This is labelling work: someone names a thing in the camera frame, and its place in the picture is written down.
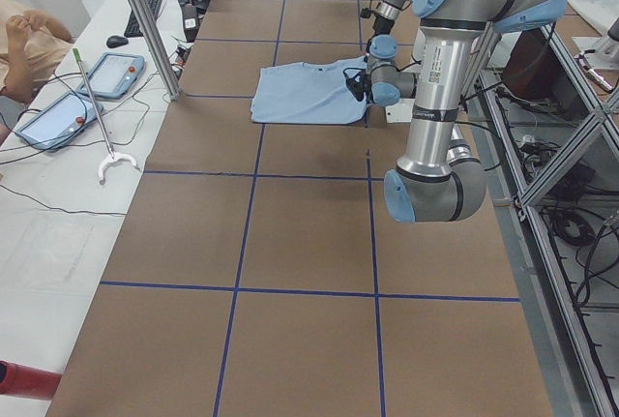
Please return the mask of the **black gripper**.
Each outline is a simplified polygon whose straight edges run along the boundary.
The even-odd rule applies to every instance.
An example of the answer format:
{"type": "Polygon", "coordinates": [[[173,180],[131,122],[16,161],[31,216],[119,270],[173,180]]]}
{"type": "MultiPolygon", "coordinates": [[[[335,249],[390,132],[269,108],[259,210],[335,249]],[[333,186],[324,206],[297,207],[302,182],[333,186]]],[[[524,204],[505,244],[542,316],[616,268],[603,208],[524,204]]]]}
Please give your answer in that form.
{"type": "Polygon", "coordinates": [[[384,16],[377,10],[371,8],[362,8],[360,11],[360,18],[369,19],[374,17],[374,23],[372,25],[373,34],[368,38],[366,49],[370,49],[372,40],[379,35],[390,35],[395,25],[395,20],[384,16]]]}
{"type": "Polygon", "coordinates": [[[358,102],[373,102],[371,94],[371,79],[363,68],[345,68],[342,70],[345,85],[358,102]]]}

